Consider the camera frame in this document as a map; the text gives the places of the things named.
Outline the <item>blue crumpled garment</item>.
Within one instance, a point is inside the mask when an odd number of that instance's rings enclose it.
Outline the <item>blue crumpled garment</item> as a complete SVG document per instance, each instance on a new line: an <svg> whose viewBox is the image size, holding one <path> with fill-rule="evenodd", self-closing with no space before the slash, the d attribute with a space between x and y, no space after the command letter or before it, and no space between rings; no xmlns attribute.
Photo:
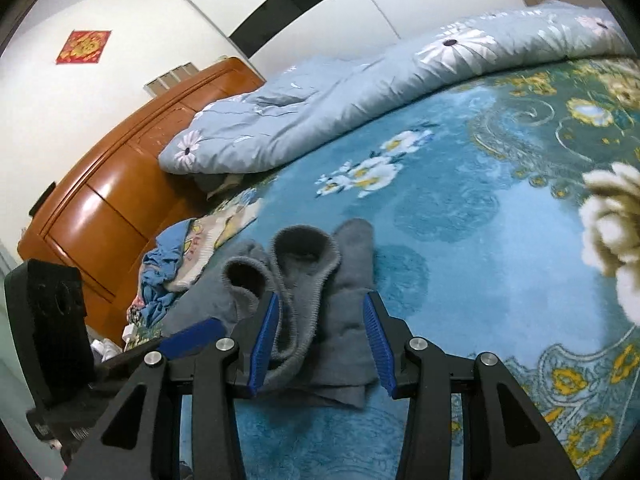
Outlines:
<svg viewBox="0 0 640 480"><path fill-rule="evenodd" d="M165 316L177 294L166 287L183 262L184 243L192 219L168 226L155 239L155 247L143 258L134 301L127 310L129 324L151 328Z"/></svg>

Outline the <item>white black sliding wardrobe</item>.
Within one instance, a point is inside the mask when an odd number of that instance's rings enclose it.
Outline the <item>white black sliding wardrobe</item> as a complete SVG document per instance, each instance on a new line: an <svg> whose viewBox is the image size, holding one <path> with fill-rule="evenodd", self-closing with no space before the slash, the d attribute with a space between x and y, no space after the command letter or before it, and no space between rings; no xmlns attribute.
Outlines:
<svg viewBox="0 0 640 480"><path fill-rule="evenodd" d="M263 77L313 56L358 58L524 0L189 0Z"/></svg>

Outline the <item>beige printed garment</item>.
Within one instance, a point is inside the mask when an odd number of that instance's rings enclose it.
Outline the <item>beige printed garment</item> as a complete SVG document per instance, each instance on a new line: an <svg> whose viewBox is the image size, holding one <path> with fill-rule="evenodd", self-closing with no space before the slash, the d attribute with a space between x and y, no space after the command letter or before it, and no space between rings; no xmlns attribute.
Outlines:
<svg viewBox="0 0 640 480"><path fill-rule="evenodd" d="M262 208L258 198L250 204L228 205L192 222L183 244L182 263L175 277L164 284L168 292L185 292L200 277L214 253L251 224Z"/></svg>

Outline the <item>orange wooden headboard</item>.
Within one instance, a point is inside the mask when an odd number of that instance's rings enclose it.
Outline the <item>orange wooden headboard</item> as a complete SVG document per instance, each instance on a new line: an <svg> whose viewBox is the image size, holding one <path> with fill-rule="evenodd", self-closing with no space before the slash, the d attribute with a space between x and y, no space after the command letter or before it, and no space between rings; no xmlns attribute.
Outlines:
<svg viewBox="0 0 640 480"><path fill-rule="evenodd" d="M99 335L122 340L142 257L163 229L204 214L207 206L189 177L160 169L158 155L205 105L263 82L239 58L180 82L99 140L35 213L18 254L76 266L86 323Z"/></svg>

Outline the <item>teal floral fleece blanket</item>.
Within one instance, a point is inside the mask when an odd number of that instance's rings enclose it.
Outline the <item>teal floral fleece blanket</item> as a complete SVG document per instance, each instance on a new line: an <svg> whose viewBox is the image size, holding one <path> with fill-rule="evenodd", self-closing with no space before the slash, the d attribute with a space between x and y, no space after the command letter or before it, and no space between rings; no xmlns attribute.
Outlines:
<svg viewBox="0 0 640 480"><path fill-rule="evenodd" d="M388 312L460 356L494 350L598 478L639 420L639 63L590 58L438 92L307 154L221 203L246 210L165 310L128 316L144 341L228 318L222 265L280 229L361 218Z"/></svg>

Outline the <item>white charger plug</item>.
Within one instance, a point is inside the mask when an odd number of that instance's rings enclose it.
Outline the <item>white charger plug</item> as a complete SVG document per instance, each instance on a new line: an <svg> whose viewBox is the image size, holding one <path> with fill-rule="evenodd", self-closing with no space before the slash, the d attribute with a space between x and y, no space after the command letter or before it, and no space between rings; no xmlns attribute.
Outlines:
<svg viewBox="0 0 640 480"><path fill-rule="evenodd" d="M126 325L124 327L124 330L122 331L122 340L125 342L129 342L132 338L134 338L136 331L137 326L135 326L134 324Z"/></svg>

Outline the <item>grey knit sweater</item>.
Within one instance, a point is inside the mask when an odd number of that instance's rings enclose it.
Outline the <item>grey knit sweater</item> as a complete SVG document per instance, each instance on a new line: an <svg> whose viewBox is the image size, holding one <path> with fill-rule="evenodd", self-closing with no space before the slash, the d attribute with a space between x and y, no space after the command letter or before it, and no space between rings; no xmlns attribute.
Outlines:
<svg viewBox="0 0 640 480"><path fill-rule="evenodd" d="M275 292L279 324L262 392L363 408L376 379L362 314L374 289L373 256L373 228L359 218L331 234L287 226L269 246L234 242L168 310L160 329L169 336L216 318L231 332L262 294Z"/></svg>

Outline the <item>grey wall switch panel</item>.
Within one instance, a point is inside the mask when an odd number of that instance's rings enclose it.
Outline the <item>grey wall switch panel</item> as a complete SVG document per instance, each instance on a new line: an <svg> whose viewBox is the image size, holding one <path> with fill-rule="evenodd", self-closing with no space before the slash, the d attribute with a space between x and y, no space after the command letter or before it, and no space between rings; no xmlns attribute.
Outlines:
<svg viewBox="0 0 640 480"><path fill-rule="evenodd" d="M192 63L177 66L145 84L144 90L148 92L152 98L156 98L171 88L174 88L177 84L180 84L180 82L195 76L199 71L200 70Z"/></svg>

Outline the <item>red wall decoration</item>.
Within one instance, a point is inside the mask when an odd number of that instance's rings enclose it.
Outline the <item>red wall decoration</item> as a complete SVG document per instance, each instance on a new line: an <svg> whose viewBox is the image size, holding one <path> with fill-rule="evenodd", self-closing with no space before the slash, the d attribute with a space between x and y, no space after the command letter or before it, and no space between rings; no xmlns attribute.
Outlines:
<svg viewBox="0 0 640 480"><path fill-rule="evenodd" d="M99 62L110 30L73 30L58 54L56 64L96 64Z"/></svg>

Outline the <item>light blue floral quilt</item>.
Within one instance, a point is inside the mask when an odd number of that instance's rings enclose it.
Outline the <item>light blue floral quilt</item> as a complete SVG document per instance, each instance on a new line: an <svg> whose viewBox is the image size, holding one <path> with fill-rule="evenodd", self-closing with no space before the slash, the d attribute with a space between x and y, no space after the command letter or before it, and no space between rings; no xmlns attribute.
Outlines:
<svg viewBox="0 0 640 480"><path fill-rule="evenodd" d="M518 66L632 52L602 8L550 1L485 13L376 55L311 58L255 91L208 103L158 162L168 174L256 174L450 84Z"/></svg>

